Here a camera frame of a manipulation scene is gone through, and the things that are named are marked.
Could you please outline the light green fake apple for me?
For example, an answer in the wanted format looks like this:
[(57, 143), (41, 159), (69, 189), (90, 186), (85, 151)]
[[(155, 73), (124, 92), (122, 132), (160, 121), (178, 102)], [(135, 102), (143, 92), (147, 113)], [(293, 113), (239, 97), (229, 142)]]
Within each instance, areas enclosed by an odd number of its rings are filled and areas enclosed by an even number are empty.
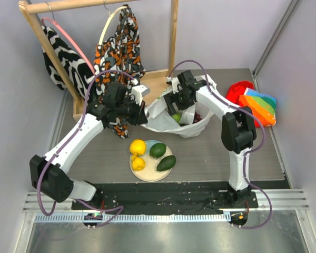
[(180, 122), (181, 117), (182, 117), (182, 115), (179, 114), (179, 113), (176, 113), (176, 114), (174, 114), (174, 115), (171, 116), (171, 118), (173, 118), (173, 119), (176, 121), (176, 123), (179, 123), (179, 122)]

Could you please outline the aluminium rail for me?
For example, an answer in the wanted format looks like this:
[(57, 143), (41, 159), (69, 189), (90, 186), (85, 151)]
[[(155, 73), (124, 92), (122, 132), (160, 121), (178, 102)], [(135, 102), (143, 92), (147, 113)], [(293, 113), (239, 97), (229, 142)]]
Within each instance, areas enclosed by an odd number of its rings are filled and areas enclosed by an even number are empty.
[(172, 215), (213, 213), (221, 210), (300, 210), (309, 205), (302, 190), (254, 190), (245, 200), (231, 203), (225, 191), (215, 192), (204, 188), (198, 191), (108, 191), (99, 205), (100, 209), (123, 206), (124, 214)]

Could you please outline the yellow fake lemon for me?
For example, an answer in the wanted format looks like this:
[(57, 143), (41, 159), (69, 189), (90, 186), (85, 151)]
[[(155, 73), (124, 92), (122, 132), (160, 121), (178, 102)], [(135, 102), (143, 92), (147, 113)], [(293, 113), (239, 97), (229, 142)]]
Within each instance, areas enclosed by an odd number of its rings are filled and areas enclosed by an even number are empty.
[(143, 140), (135, 139), (129, 147), (129, 151), (133, 155), (142, 156), (146, 153), (146, 143)]

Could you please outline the dark red fake grapes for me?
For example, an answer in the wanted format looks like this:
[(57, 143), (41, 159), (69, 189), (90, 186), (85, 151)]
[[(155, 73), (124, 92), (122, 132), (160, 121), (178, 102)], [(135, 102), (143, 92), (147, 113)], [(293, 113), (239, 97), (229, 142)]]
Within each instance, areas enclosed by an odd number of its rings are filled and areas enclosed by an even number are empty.
[(195, 112), (194, 114), (194, 119), (193, 119), (193, 124), (198, 123), (202, 120), (201, 115)]

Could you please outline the black white zebra cloth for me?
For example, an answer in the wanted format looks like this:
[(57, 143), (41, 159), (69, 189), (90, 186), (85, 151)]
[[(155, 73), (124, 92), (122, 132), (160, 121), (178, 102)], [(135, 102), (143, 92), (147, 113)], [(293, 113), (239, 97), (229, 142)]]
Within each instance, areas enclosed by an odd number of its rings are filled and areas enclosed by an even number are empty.
[(89, 102), (96, 100), (98, 98), (96, 85), (93, 84), (90, 91), (87, 90), (95, 75), (94, 71), (89, 68), (86, 61), (77, 52), (61, 39), (54, 29), (47, 26), (42, 26), (42, 29), (76, 92), (82, 98), (88, 94)]

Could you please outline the wooden clothes rack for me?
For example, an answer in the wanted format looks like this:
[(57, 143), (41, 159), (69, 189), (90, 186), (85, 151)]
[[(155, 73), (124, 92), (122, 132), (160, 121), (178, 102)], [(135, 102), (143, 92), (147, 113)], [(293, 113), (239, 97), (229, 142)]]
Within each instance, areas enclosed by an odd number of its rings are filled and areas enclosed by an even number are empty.
[[(44, 34), (37, 15), (39, 13), (64, 11), (69, 9), (118, 3), (124, 3), (124, 1), (53, 1), (49, 3), (37, 4), (30, 4), (27, 1), (18, 2), (20, 11), (28, 21), (41, 46), (44, 48), (46, 54), (53, 63), (55, 69), (57, 70), (58, 74), (62, 78), (62, 81), (64, 82), (74, 99), (73, 118), (75, 121), (80, 118), (83, 112), (83, 99), (76, 91), (72, 81), (70, 80), (50, 42), (48, 41), (48, 38)], [(171, 73), (171, 70), (174, 67), (178, 6), (178, 1), (171, 1), (169, 67), (163, 70), (149, 71), (144, 75), (143, 78), (141, 78), (144, 84), (146, 84), (151, 89), (151, 92), (144, 97), (147, 104), (152, 103), (163, 92), (163, 90), (167, 88), (167, 84), (165, 83), (166, 77), (169, 73)]]

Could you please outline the blue cream ceramic plate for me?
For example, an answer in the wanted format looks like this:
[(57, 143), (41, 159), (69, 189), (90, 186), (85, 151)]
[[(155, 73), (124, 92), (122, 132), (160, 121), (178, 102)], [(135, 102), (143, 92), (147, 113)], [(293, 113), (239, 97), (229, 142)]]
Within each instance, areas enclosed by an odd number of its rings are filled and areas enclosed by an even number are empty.
[(170, 174), (170, 172), (173, 170), (173, 167), (171, 167), (168, 170), (164, 170), (164, 171), (158, 171), (156, 169), (156, 167), (158, 166), (158, 164), (160, 163), (160, 161), (163, 158), (170, 156), (170, 155), (173, 155), (171, 149), (167, 146), (165, 154), (162, 155), (160, 158), (156, 159), (156, 158), (151, 157), (149, 155), (150, 148), (157, 143), (160, 143), (160, 141), (157, 141), (157, 140), (145, 141), (146, 153), (144, 155), (140, 156), (140, 158), (142, 158), (145, 161), (145, 167), (142, 170), (134, 170), (132, 168), (132, 160), (133, 160), (133, 158), (135, 158), (135, 156), (132, 153), (130, 153), (130, 157), (129, 157), (130, 170), (138, 179), (140, 179), (144, 182), (160, 181), (160, 180), (164, 179), (165, 177), (167, 177)]

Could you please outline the red white cloth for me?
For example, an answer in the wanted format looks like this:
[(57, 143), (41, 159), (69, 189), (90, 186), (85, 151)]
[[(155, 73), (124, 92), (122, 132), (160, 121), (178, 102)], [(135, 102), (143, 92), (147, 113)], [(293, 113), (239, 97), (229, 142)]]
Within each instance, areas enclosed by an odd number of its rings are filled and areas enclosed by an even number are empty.
[(249, 81), (240, 81), (230, 86), (227, 91), (226, 99), (230, 102), (239, 105), (240, 107), (244, 106), (255, 106), (256, 102), (250, 98), (249, 96), (245, 95), (245, 91), (247, 89), (254, 89), (254, 86)]

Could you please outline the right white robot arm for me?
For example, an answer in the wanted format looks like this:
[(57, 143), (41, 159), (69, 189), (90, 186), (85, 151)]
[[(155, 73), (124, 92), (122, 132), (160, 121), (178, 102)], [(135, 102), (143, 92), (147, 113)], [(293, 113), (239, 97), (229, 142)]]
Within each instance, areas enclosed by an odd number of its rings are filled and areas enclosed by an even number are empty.
[(191, 71), (176, 77), (168, 76), (170, 90), (164, 95), (170, 115), (198, 103), (207, 107), (221, 120), (221, 141), (229, 152), (230, 176), (222, 205), (239, 208), (251, 196), (249, 180), (250, 151), (256, 129), (249, 107), (238, 107), (226, 100), (209, 83), (209, 76), (195, 78)]

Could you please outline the rainbow striped cloth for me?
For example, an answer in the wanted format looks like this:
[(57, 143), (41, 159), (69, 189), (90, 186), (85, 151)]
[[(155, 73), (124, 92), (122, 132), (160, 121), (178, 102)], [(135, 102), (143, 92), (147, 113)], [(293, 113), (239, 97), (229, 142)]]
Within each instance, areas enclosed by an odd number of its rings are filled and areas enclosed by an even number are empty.
[(246, 88), (238, 102), (241, 107), (248, 106), (264, 127), (276, 124), (277, 100), (274, 97)]

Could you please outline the green fake avocado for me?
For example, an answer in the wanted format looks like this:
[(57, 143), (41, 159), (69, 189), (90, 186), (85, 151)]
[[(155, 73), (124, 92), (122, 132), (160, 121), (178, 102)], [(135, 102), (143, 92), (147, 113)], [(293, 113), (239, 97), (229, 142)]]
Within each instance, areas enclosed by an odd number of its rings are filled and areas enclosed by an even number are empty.
[(159, 164), (156, 166), (156, 171), (162, 172), (172, 169), (176, 164), (176, 157), (174, 155), (169, 155), (164, 157)]

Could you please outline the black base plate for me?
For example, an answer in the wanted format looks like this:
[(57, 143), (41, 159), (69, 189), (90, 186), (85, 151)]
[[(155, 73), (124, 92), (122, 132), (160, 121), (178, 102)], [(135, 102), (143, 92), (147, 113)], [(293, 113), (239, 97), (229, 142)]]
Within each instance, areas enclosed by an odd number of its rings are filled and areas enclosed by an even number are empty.
[(123, 215), (207, 215), (222, 209), (257, 208), (250, 187), (234, 193), (227, 182), (138, 182), (100, 183), (97, 198), (88, 202), (94, 208), (123, 206)]

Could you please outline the orange grey camouflage cloth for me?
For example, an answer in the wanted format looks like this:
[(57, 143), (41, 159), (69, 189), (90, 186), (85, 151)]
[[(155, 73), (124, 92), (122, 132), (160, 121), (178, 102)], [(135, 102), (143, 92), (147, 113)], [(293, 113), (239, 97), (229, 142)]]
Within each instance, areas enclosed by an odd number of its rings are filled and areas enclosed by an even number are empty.
[[(120, 70), (136, 79), (141, 79), (146, 73), (140, 56), (140, 34), (137, 19), (132, 9), (127, 6), (118, 14), (118, 25), (114, 35), (104, 37), (101, 45), (95, 47), (94, 70), (95, 75), (105, 70)], [(95, 80), (98, 100), (103, 96), (110, 82), (118, 82), (127, 87), (133, 86), (130, 77), (120, 73), (105, 73)], [(121, 139), (129, 137), (125, 118), (116, 118), (109, 124), (109, 128)]]

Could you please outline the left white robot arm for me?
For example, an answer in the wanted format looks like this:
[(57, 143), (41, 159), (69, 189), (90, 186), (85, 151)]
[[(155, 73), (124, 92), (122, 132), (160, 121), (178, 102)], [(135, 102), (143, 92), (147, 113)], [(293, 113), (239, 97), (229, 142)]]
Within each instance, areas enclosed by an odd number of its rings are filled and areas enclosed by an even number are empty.
[(86, 112), (60, 143), (42, 157), (31, 158), (32, 186), (57, 203), (68, 198), (80, 199), (88, 209), (98, 209), (102, 198), (96, 186), (72, 180), (67, 174), (89, 142), (116, 119), (125, 118), (132, 125), (147, 123), (143, 98), (149, 92), (149, 87), (143, 84), (129, 89), (119, 83), (109, 84), (103, 100), (89, 103)]

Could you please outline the green fake fruit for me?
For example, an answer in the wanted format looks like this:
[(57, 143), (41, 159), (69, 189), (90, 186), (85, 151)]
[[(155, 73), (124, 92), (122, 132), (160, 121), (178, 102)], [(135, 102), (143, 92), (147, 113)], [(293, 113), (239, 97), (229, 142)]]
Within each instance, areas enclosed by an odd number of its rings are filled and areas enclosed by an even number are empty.
[(156, 143), (152, 145), (149, 151), (149, 155), (153, 158), (160, 158), (162, 157), (166, 152), (166, 145), (163, 143)]

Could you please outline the white plastic bag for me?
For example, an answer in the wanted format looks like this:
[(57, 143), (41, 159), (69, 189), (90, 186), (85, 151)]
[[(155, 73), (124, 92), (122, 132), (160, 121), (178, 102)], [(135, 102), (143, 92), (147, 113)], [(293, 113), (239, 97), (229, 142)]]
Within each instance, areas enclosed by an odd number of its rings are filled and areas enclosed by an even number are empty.
[[(205, 129), (214, 112), (209, 109), (204, 102), (199, 101), (196, 98), (196, 94), (197, 91), (208, 91), (206, 81), (209, 81), (210, 87), (213, 88), (214, 91), (217, 91), (216, 83), (209, 75), (196, 77), (193, 75), (188, 76), (190, 73), (191, 72), (186, 71), (177, 76), (183, 89), (188, 88), (195, 93), (195, 104), (188, 109), (178, 110), (174, 104), (176, 113), (182, 115), (180, 122), (176, 123), (176, 121), (171, 118), (168, 113), (167, 105), (164, 99), (164, 96), (168, 94), (168, 92), (167, 89), (165, 89), (160, 97), (145, 109), (148, 123), (144, 124), (143, 127), (153, 132), (177, 134), (183, 138), (195, 137)], [(202, 120), (193, 124), (195, 112), (201, 115)]]

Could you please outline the cream clothes hanger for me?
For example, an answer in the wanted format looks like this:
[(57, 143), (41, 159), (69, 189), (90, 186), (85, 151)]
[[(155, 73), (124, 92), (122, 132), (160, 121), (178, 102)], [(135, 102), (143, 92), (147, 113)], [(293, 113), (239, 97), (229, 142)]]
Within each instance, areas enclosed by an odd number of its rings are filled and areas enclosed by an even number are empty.
[(114, 12), (109, 13), (109, 17), (108, 17), (108, 19), (107, 19), (107, 21), (106, 21), (106, 23), (105, 23), (105, 25), (103, 27), (103, 30), (101, 32), (101, 35), (100, 35), (100, 38), (99, 38), (99, 41), (98, 41), (98, 45), (101, 45), (103, 43), (104, 36), (105, 36), (105, 34), (107, 32), (107, 29), (108, 29), (112, 19), (114, 18), (114, 16), (117, 13), (119, 13), (121, 10), (126, 9), (126, 8), (127, 8), (127, 6), (121, 6), (121, 7), (117, 8)]

